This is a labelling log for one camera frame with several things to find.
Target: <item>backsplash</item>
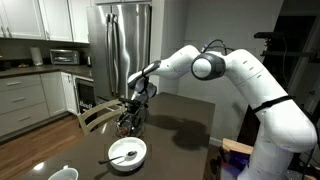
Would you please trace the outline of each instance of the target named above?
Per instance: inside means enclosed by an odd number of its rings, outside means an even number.
[[[43,59],[50,58],[50,49],[72,48],[89,53],[89,44],[43,41],[43,40],[20,40],[20,39],[0,39],[0,61],[2,60],[29,60],[31,59],[30,47],[39,47]]]

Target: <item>white mug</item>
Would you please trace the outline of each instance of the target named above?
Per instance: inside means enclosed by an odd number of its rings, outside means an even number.
[[[69,168],[68,165],[63,166],[63,169],[54,173],[49,177],[49,180],[77,180],[78,171],[74,168]]]

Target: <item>dark table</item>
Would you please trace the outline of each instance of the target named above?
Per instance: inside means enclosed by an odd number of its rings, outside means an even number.
[[[108,149],[119,138],[115,122],[108,122],[75,146],[44,162],[20,179],[48,179],[64,165],[79,172],[80,180],[91,179],[203,179],[215,105],[185,97],[161,93],[149,102],[146,131],[141,139],[147,145],[145,162],[139,170],[120,173],[110,164]]]

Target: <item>refrigerator handle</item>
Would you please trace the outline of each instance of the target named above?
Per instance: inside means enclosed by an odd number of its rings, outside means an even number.
[[[120,52],[119,52],[119,29],[118,29],[118,18],[116,15],[114,15],[113,19],[113,37],[114,37],[114,69],[115,69],[115,76],[116,76],[116,84],[115,84],[115,90],[116,95],[119,96],[119,80],[120,80]]]
[[[112,50],[112,14],[107,14],[106,16],[106,36],[105,36],[105,48],[107,53],[107,64],[109,69],[109,80],[110,80],[110,89],[111,89],[111,95],[114,96],[115,87],[114,87],[114,68],[113,68],[113,50]]]

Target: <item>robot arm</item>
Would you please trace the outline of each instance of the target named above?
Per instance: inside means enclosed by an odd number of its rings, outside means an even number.
[[[157,87],[149,82],[149,76],[158,75],[167,79],[178,79],[190,71],[190,64],[199,54],[195,47],[185,46],[168,59],[155,61],[143,70],[132,74],[128,79],[129,88],[134,90],[131,99],[146,102],[157,92]]]
[[[132,99],[146,101],[155,96],[157,88],[147,79],[151,75],[177,79],[189,71],[202,81],[226,75],[252,109],[288,95],[260,61],[246,50],[223,56],[214,51],[200,54],[195,47],[185,46],[168,59],[156,61],[131,75],[128,85],[135,91]],[[263,108],[256,115],[272,141],[282,149],[304,152],[315,146],[315,128],[292,100]]]
[[[294,101],[286,98],[288,94],[260,61],[246,50],[223,56],[214,51],[200,54],[193,46],[186,46],[170,58],[131,75],[128,85],[135,91],[132,99],[146,102],[156,94],[156,86],[148,80],[151,75],[176,79],[189,71],[202,81],[226,75],[256,110],[261,122],[259,133],[249,166],[238,179],[283,179],[293,153],[315,147],[317,134],[313,124]]]

